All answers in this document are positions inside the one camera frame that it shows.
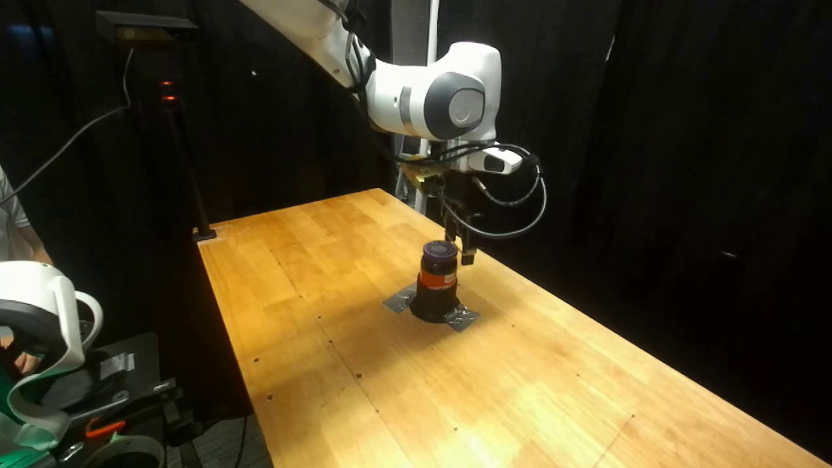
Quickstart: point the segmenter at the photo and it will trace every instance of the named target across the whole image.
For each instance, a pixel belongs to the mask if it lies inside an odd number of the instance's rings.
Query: white robot
[[[441,153],[402,160],[417,182],[441,180],[434,196],[442,209],[446,238],[463,238],[463,264],[474,264],[472,234],[509,240],[532,232],[547,213],[548,193],[532,151],[496,140],[503,92],[500,53],[478,43],[459,43],[430,65],[383,63],[352,32],[348,0],[242,0],[253,14],[309,56],[333,82],[348,89],[373,125],[394,136],[426,139],[446,147]],[[490,193],[478,175],[515,175],[533,165],[532,191],[515,200]],[[538,217],[509,232],[487,232],[472,225],[465,204],[447,199],[446,175],[465,175],[494,205],[515,209],[542,193]]]

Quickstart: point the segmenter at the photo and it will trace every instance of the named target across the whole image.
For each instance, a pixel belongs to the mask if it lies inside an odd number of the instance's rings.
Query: wooden table
[[[478,252],[465,330],[390,313],[442,230],[366,191],[201,256],[273,466],[825,466]]]

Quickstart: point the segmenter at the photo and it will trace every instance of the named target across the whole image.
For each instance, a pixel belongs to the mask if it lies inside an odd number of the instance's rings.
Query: black stand
[[[184,132],[184,112],[182,112],[182,96],[178,93],[178,83],[175,82],[162,82],[160,83],[160,100],[166,114],[166,125],[175,136],[175,147],[178,147],[178,160],[179,160],[179,169],[184,175],[184,186],[187,186],[187,196],[191,196],[191,205],[197,217],[197,227],[195,227],[195,243],[203,240],[214,240],[217,232],[209,227],[209,213],[205,213],[205,200],[203,200],[203,191],[197,186],[197,177],[192,171],[192,151],[187,144],[187,132]]]

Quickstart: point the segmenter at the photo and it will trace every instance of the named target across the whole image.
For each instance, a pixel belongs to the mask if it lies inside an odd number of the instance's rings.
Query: cylindrical object
[[[426,322],[446,322],[459,305],[459,248],[450,243],[425,245],[411,313]]]

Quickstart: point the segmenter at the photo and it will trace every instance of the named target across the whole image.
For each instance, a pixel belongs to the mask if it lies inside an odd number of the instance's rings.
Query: black curtain
[[[628,0],[560,288],[832,455],[832,6]]]
[[[564,294],[561,252],[572,249],[569,230],[584,180],[589,139],[606,82],[606,53],[616,34],[623,0],[515,0],[442,4],[441,50],[452,43],[487,43],[503,53],[503,108],[496,139],[521,144],[542,160],[548,182],[548,213],[521,240],[482,248],[535,284]],[[532,175],[509,182],[487,177],[503,196],[521,196]],[[524,209],[482,205],[487,230],[529,227],[538,200]]]

